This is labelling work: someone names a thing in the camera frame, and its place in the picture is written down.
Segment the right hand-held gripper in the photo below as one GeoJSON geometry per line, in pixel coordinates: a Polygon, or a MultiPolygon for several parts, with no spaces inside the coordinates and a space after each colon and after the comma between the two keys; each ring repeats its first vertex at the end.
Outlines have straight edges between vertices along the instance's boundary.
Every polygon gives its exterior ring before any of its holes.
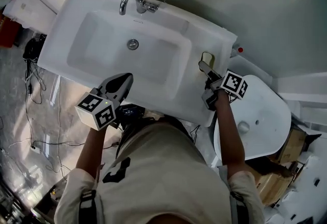
{"type": "Polygon", "coordinates": [[[248,84],[242,76],[228,71],[224,77],[221,77],[206,62],[201,60],[198,65],[200,71],[207,76],[202,100],[209,110],[215,111],[219,90],[224,90],[229,95],[230,103],[236,99],[243,99],[248,84]]]}

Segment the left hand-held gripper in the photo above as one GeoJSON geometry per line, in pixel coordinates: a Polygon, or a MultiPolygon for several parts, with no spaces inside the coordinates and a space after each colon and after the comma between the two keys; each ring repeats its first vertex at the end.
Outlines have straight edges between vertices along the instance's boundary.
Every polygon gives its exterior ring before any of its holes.
{"type": "Polygon", "coordinates": [[[133,74],[120,73],[84,93],[75,105],[81,122],[99,131],[115,121],[116,110],[128,96],[132,84],[133,74]]]}

